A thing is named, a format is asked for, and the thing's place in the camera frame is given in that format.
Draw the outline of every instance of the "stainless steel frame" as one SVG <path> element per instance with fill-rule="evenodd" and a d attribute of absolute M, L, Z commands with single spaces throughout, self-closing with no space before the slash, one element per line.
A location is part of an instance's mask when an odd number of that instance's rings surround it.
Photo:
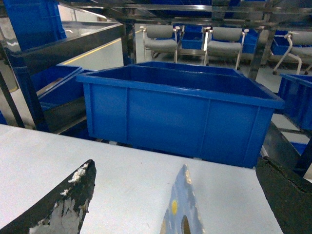
<path fill-rule="evenodd" d="M 32 84 L 31 75 L 123 37 L 126 34 L 125 25 L 120 23 L 108 25 L 105 22 L 94 24 L 83 22 L 77 24 L 76 22 L 71 22 L 67 23 L 66 26 L 71 29 L 83 27 L 92 28 L 93 33 L 89 33 L 85 36 L 79 35 L 27 51 L 21 51 L 10 20 L 8 19 L 7 22 L 8 24 L 6 27 L 9 28 L 11 32 L 10 38 L 4 37 L 1 43 L 9 58 L 13 71 L 18 71 L 16 73 L 16 78 L 25 102 L 27 103 L 35 128 L 41 131 L 57 132 L 58 130 L 55 126 L 64 128 L 65 123 L 69 124 L 70 122 L 75 122 L 76 119 L 80 119 L 81 113 L 85 115 L 85 108 L 82 108 L 80 102 L 72 102 L 65 105 L 63 108 L 57 108 L 44 113 Z M 128 51 L 123 51 L 123 53 L 127 56 Z M 17 59 L 19 64 L 16 67 L 15 61 Z M 74 116 L 68 115 L 65 111 L 66 108 L 68 110 L 79 110 L 76 113 L 76 119 Z"/>

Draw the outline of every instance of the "blue plastic crate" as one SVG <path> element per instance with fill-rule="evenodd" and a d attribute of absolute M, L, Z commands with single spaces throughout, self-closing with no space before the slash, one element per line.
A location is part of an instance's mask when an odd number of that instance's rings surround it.
<path fill-rule="evenodd" d="M 201 50 L 204 41 L 204 34 L 184 33 L 181 40 L 183 49 Z"/>
<path fill-rule="evenodd" d="M 66 38 L 55 0 L 5 0 L 22 51 Z"/>
<path fill-rule="evenodd" d="M 77 98 L 83 97 L 83 85 L 76 81 L 79 73 L 88 73 L 91 70 L 76 70 L 66 76 L 53 87 L 38 96 L 43 110 L 63 105 Z"/>
<path fill-rule="evenodd" d="M 258 33 L 251 29 L 249 33 L 245 36 L 243 53 L 245 54 L 253 54 L 257 42 Z"/>
<path fill-rule="evenodd" d="M 284 101 L 240 74 L 219 71 L 131 65 L 78 75 L 84 86 L 89 134 L 253 167 L 274 108 L 283 108 Z"/>
<path fill-rule="evenodd" d="M 3 114 L 0 112 L 0 124 L 7 124 Z"/>
<path fill-rule="evenodd" d="M 303 154 L 304 150 L 306 149 L 307 145 L 303 143 L 298 142 L 291 142 L 291 144 L 294 146 L 294 148 L 300 153 L 300 155 Z"/>
<path fill-rule="evenodd" d="M 284 114 L 298 127 L 312 130 L 312 77 L 281 74 L 278 95 L 285 100 Z"/>
<path fill-rule="evenodd" d="M 287 34 L 287 31 L 277 31 L 271 45 L 271 51 L 274 55 L 284 55 L 289 47 L 286 38 L 281 37 Z"/>
<path fill-rule="evenodd" d="M 184 31 L 187 33 L 202 33 L 202 26 L 186 25 Z"/>
<path fill-rule="evenodd" d="M 34 84 L 36 92 L 48 84 L 54 82 L 58 78 L 61 78 L 58 82 L 54 84 L 54 86 L 59 85 L 67 78 L 72 77 L 73 75 L 82 71 L 81 67 L 77 66 L 65 66 L 65 65 L 57 65 L 54 67 L 50 67 L 42 72 L 39 72 L 31 77 L 31 80 Z"/>
<path fill-rule="evenodd" d="M 228 76 L 241 76 L 242 73 L 235 69 L 231 68 L 220 68 L 220 67 L 211 67 L 211 66 L 199 66 L 199 65 L 190 65 L 190 64 L 181 64 L 181 63 L 172 63 L 172 62 L 143 62 L 137 63 L 135 66 L 144 66 L 144 67 L 155 67 L 155 68 L 166 68 L 174 69 L 179 71 L 189 71 L 189 72 L 204 72 L 209 74 L 226 74 Z"/>

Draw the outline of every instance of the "peeling paint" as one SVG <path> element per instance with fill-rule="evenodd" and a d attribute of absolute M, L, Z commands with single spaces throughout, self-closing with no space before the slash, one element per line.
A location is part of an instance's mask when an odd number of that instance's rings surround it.
<path fill-rule="evenodd" d="M 38 222 L 37 226 L 30 228 L 29 234 L 77 234 L 83 217 L 83 209 L 79 213 L 74 211 L 75 200 L 67 199 L 54 205 L 52 214 Z"/>
<path fill-rule="evenodd" d="M 71 190 L 71 188 L 69 189 L 65 189 L 62 193 L 60 193 L 62 196 L 66 196 L 68 194 L 68 192 Z"/>
<path fill-rule="evenodd" d="M 85 163 L 82 167 L 78 168 L 78 170 L 74 173 L 73 177 L 68 181 L 68 183 L 77 183 L 80 181 L 80 178 L 85 175 L 86 168 L 88 167 L 88 164 Z"/>
<path fill-rule="evenodd" d="M 186 182 L 188 182 L 189 184 L 192 183 L 191 177 L 190 177 L 190 171 L 186 170 L 185 171 L 185 177 L 186 177 Z"/>

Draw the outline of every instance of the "blue painted object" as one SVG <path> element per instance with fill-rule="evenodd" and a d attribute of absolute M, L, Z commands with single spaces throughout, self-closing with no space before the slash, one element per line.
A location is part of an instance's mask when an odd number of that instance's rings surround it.
<path fill-rule="evenodd" d="M 22 51 L 66 38 L 55 0 L 4 0 Z"/>
<path fill-rule="evenodd" d="M 201 50 L 204 41 L 204 34 L 184 33 L 181 40 L 183 49 Z"/>
<path fill-rule="evenodd" d="M 291 144 L 294 146 L 294 148 L 300 153 L 300 155 L 303 154 L 304 150 L 306 149 L 307 145 L 303 143 L 298 142 L 291 142 Z"/>
<path fill-rule="evenodd" d="M 0 124 L 7 124 L 3 114 L 0 112 Z"/>
<path fill-rule="evenodd" d="M 278 95 L 285 100 L 284 114 L 298 127 L 312 130 L 312 77 L 281 74 Z"/>
<path fill-rule="evenodd" d="M 238 73 L 205 69 L 131 65 L 78 75 L 90 136 L 253 167 L 274 108 L 284 101 Z"/>
<path fill-rule="evenodd" d="M 78 67 L 64 66 L 65 69 L 63 69 L 61 66 L 57 66 L 54 68 L 59 69 L 59 71 L 65 71 L 67 70 L 67 68 L 76 68 L 76 70 L 71 72 L 60 82 L 55 84 L 52 88 L 48 89 L 38 96 L 41 107 L 45 110 L 59 105 L 63 105 L 77 98 L 83 97 L 83 85 L 80 82 L 76 81 L 76 75 L 78 73 L 92 72 L 91 70 L 81 70 L 80 68 L 77 69 Z"/>
<path fill-rule="evenodd" d="M 199 213 L 199 205 L 195 197 L 190 171 L 186 164 L 177 174 L 172 186 L 169 205 L 162 221 L 160 233 L 206 233 Z"/>

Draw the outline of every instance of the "stacked blue crates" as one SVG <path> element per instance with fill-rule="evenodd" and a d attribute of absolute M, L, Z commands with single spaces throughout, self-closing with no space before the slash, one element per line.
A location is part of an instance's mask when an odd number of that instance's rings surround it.
<path fill-rule="evenodd" d="M 184 35 L 181 40 L 183 49 L 201 50 L 205 39 L 202 33 L 202 26 L 186 25 Z"/>
<path fill-rule="evenodd" d="M 147 62 L 77 80 L 90 136 L 243 167 L 284 105 L 234 69 Z"/>

